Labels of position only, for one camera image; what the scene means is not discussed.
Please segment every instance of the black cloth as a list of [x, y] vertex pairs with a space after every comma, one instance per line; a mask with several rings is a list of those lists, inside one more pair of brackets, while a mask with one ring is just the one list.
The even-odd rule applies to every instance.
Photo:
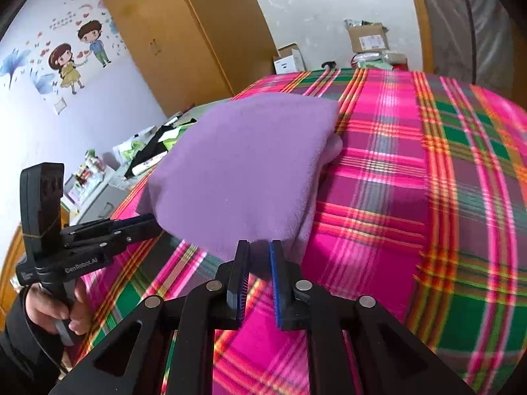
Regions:
[[[30, 324], [42, 347], [60, 363], [64, 352], [60, 337]], [[5, 331], [0, 333], [0, 393], [48, 394], [57, 383], [59, 373], [31, 335], [19, 295], [7, 315]]]

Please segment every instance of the plaid blanket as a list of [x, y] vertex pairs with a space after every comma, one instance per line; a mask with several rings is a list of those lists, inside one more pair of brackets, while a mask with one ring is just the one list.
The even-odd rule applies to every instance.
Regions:
[[[344, 149], [320, 183], [304, 276], [373, 295], [477, 393], [497, 392], [527, 347], [523, 110], [455, 80], [367, 69], [267, 77], [234, 99], [265, 92], [341, 104]], [[135, 215], [143, 186], [115, 218]], [[74, 356], [141, 299], [186, 295], [219, 264], [167, 233], [131, 245], [85, 277], [95, 323]], [[251, 277], [243, 328], [216, 334], [214, 394], [309, 393], [305, 334], [277, 331], [272, 304]]]

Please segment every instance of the purple towel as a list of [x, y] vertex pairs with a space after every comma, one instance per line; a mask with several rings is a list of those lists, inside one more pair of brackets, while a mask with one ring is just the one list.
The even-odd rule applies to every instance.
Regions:
[[138, 212], [225, 261], [240, 239], [280, 239], [299, 263], [320, 170], [342, 150], [337, 114], [336, 101], [289, 93], [220, 103], [159, 163]]

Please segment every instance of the yellow dress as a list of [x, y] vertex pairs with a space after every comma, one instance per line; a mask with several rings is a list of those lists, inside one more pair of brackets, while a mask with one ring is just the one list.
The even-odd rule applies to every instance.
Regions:
[[75, 64], [69, 61], [66, 65], [61, 68], [62, 83], [61, 87], [69, 87], [76, 81], [79, 81], [81, 75], [75, 69]]

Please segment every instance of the wooden wardrobe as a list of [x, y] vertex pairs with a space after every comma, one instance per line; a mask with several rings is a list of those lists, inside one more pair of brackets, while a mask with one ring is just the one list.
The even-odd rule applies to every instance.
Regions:
[[276, 47], [257, 0], [103, 1], [167, 116], [274, 73]]

